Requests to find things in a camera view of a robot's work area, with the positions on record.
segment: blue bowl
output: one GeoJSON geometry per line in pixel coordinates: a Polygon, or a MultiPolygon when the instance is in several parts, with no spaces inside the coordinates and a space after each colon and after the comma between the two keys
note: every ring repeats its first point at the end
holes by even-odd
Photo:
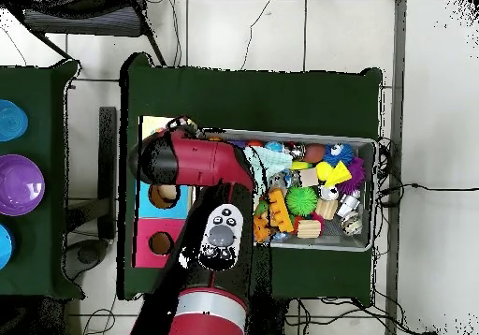
{"type": "Polygon", "coordinates": [[[11,258],[13,253],[13,237],[9,230],[0,224],[0,269],[2,269],[11,258]]]}
{"type": "Polygon", "coordinates": [[[22,109],[11,101],[0,100],[0,141],[10,141],[23,135],[28,118],[22,109]]]}

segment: purple toy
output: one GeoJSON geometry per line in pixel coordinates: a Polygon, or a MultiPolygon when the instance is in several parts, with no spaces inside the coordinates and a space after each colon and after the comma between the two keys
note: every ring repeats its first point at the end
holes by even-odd
{"type": "Polygon", "coordinates": [[[0,156],[0,213],[24,215],[33,210],[45,193],[38,166],[19,154],[0,156]]]}
{"type": "Polygon", "coordinates": [[[231,141],[228,141],[228,142],[230,144],[236,145],[237,147],[240,147],[240,148],[245,148],[246,147],[246,141],[243,141],[241,139],[231,140],[231,141]]]}
{"type": "Polygon", "coordinates": [[[364,160],[355,157],[353,162],[348,166],[348,170],[352,175],[351,180],[340,182],[336,187],[346,195],[352,195],[355,190],[359,189],[361,183],[365,179],[365,172],[363,168],[364,160]]]}

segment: green table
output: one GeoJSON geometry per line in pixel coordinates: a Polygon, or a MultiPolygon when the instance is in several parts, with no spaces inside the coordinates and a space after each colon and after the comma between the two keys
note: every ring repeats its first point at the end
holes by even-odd
{"type": "MultiPolygon", "coordinates": [[[[160,68],[152,67],[144,53],[131,56],[121,75],[127,144],[122,147],[120,162],[126,201],[119,216],[125,223],[124,255],[119,249],[119,287],[125,297],[152,292],[161,275],[160,269],[131,268],[135,179],[126,166],[125,154],[138,141],[139,116],[186,114],[204,127],[377,138],[381,80],[377,68],[361,74],[160,68]]],[[[370,304],[371,250],[273,248],[272,260],[274,297],[356,297],[370,304]]],[[[252,282],[255,276],[254,265],[252,282]]]]}
{"type": "Polygon", "coordinates": [[[45,195],[36,209],[20,217],[0,215],[12,232],[15,253],[0,270],[0,295],[82,298],[81,289],[62,272],[65,239],[64,95],[79,63],[51,68],[0,66],[0,98],[28,116],[20,138],[0,143],[0,154],[17,153],[33,160],[45,178],[45,195]]]}

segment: toy bin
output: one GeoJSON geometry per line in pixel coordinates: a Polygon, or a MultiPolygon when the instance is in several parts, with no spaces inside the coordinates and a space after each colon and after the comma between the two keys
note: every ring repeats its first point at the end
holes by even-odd
{"type": "Polygon", "coordinates": [[[377,167],[379,164],[379,147],[375,140],[368,138],[347,138],[332,136],[315,136],[289,133],[269,133],[245,130],[226,130],[224,133],[207,133],[208,137],[219,137],[223,140],[259,140],[292,141],[320,144],[350,144],[356,156],[364,160],[366,180],[360,189],[360,204],[356,211],[362,221],[360,234],[346,236],[340,227],[340,216],[335,214],[333,220],[326,220],[321,235],[316,239],[300,239],[290,235],[283,240],[272,240],[271,247],[309,250],[336,250],[344,252],[365,252],[372,246],[375,224],[375,207],[377,191],[377,167]]]}

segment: green spiky ball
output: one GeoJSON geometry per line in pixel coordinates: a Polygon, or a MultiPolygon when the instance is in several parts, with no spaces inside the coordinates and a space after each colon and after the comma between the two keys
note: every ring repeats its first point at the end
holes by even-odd
{"type": "Polygon", "coordinates": [[[317,203],[318,196],[312,188],[290,188],[286,195],[286,205],[294,215],[305,217],[311,214],[317,203]]]}

